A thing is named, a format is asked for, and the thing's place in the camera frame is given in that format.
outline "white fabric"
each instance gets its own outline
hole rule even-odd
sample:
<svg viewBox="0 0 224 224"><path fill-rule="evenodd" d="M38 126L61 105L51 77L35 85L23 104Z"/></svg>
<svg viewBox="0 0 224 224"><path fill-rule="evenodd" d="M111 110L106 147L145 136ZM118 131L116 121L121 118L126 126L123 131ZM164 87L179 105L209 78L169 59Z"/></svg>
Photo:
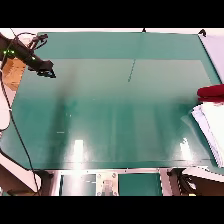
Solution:
<svg viewBox="0 0 224 224"><path fill-rule="evenodd" d="M219 167L224 167L224 105L211 102L194 108L192 115L204 133Z"/></svg>
<svg viewBox="0 0 224 224"><path fill-rule="evenodd" d="M224 36L199 36L222 83L224 83Z"/></svg>

